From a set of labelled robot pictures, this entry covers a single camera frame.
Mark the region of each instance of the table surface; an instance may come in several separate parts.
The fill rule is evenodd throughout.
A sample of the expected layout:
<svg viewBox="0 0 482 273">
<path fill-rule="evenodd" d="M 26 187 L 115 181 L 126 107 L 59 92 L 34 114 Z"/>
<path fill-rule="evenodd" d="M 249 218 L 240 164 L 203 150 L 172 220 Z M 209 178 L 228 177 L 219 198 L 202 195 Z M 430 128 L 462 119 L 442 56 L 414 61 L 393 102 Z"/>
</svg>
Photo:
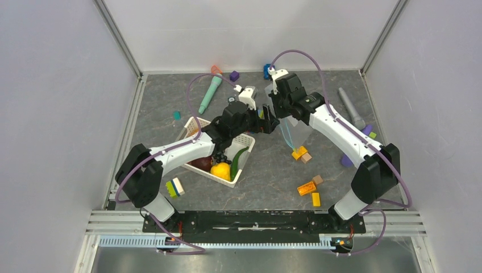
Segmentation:
<svg viewBox="0 0 482 273">
<path fill-rule="evenodd" d="M 321 81 L 317 72 L 296 72 L 307 93 L 322 93 Z M 186 86 L 194 74 L 149 75 L 146 81 L 139 115 L 136 121 L 132 146 L 143 143 L 146 147 L 162 146 L 172 143 L 182 127 L 191 117 L 186 104 Z M 367 124 L 372 124 L 377 133 L 376 140 L 383 142 L 381 132 L 375 120 L 370 98 L 357 71 L 327 71 L 328 95 L 337 111 L 349 119 L 346 108 L 341 102 L 337 90 L 342 87 L 359 114 Z M 191 91 L 191 103 L 198 110 L 204 94 L 211 82 L 211 77 L 204 77 L 194 84 Z M 260 92 L 269 85 L 261 72 L 240 73 L 236 82 L 241 86 L 255 86 Z M 227 106 L 227 99 L 235 92 L 226 83 L 216 91 L 209 107 L 200 115 L 212 120 L 221 115 Z M 174 120 L 173 112 L 180 111 L 181 119 Z M 313 131 L 305 142 L 313 157 L 307 164 L 295 161 L 292 149 L 285 143 L 281 130 L 272 134 L 253 134 L 256 143 L 243 168 L 243 173 L 234 188 L 222 185 L 182 167 L 166 173 L 161 183 L 160 192 L 169 196 L 165 181 L 178 177 L 185 194 L 177 199 L 168 199 L 178 210 L 263 210 L 263 209 L 328 209 L 349 190 L 355 167 L 345 168 L 340 164 L 343 155 L 336 145 L 324 135 Z M 324 183 L 318 187 L 322 200 L 320 208 L 314 208 L 310 195 L 300 196 L 296 190 L 314 176 L 321 175 Z M 398 187 L 384 196 L 389 200 L 401 201 Z M 393 208 L 380 204 L 383 208 Z M 132 204 L 120 204 L 116 210 L 135 209 Z"/>
</svg>

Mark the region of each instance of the purple block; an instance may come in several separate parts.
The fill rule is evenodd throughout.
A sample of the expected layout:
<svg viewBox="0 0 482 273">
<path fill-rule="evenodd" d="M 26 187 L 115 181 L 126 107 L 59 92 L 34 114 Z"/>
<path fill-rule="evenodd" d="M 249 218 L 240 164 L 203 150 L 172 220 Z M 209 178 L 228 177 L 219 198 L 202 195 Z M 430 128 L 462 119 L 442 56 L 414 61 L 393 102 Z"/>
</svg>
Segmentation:
<svg viewBox="0 0 482 273">
<path fill-rule="evenodd" d="M 229 79 L 231 81 L 237 81 L 239 79 L 239 73 L 236 71 L 231 72 L 231 74 L 229 74 Z"/>
<path fill-rule="evenodd" d="M 361 132 L 365 135 L 369 135 L 372 132 L 372 130 L 373 130 L 373 125 L 368 124 L 367 127 L 365 127 Z M 347 168 L 353 166 L 353 162 L 348 158 L 347 155 L 343 155 L 340 163 Z"/>
</svg>

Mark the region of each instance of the green block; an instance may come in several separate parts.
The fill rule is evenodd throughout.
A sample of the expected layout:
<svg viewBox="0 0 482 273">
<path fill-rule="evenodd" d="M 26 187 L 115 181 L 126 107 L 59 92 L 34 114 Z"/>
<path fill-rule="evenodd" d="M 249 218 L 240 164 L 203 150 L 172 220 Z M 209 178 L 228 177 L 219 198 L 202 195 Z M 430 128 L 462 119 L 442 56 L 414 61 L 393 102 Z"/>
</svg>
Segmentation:
<svg viewBox="0 0 482 273">
<path fill-rule="evenodd" d="M 166 188 L 171 198 L 177 198 L 176 190 L 174 189 L 174 185 L 172 184 L 172 181 L 166 182 Z"/>
</svg>

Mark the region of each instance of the toy fruit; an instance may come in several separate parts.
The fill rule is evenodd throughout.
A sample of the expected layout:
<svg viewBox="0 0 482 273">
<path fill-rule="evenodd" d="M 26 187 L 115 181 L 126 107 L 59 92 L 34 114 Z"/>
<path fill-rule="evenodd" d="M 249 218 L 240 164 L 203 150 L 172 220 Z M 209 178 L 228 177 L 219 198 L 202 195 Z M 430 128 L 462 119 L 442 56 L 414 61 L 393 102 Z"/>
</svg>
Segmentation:
<svg viewBox="0 0 482 273">
<path fill-rule="evenodd" d="M 211 167 L 213 166 L 213 161 L 211 156 L 207 156 L 205 158 L 198 158 L 191 161 L 191 165 L 198 169 L 201 169 L 205 172 L 211 171 Z"/>
<path fill-rule="evenodd" d="M 224 180 L 227 180 L 227 181 L 231 181 L 231 177 L 229 175 L 229 164 L 227 163 L 224 163 L 224 162 L 221 162 L 217 165 L 214 165 L 212 168 L 211 168 L 211 174 L 212 175 L 215 175 L 221 179 L 224 179 Z"/>
</svg>

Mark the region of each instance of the orange block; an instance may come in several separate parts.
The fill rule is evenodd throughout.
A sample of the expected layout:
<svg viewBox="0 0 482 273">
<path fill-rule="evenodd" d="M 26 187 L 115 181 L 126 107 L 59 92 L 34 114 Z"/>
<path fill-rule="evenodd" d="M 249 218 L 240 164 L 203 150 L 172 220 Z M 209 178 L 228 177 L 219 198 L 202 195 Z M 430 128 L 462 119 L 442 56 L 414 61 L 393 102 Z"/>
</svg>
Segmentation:
<svg viewBox="0 0 482 273">
<path fill-rule="evenodd" d="M 306 154 L 307 152 L 308 150 L 305 148 L 305 146 L 301 146 L 300 148 L 298 148 L 298 150 L 293 151 L 291 153 L 291 156 L 294 157 L 296 160 L 299 160 L 301 156 Z"/>
<path fill-rule="evenodd" d="M 316 186 L 313 181 L 310 181 L 305 185 L 298 187 L 298 193 L 300 194 L 300 196 L 307 195 L 308 193 L 312 193 L 314 191 L 316 191 Z"/>
<path fill-rule="evenodd" d="M 211 67 L 211 73 L 214 73 L 214 74 L 222 74 L 223 72 L 221 71 L 221 69 L 219 67 L 217 67 L 216 65 L 213 65 Z"/>
</svg>

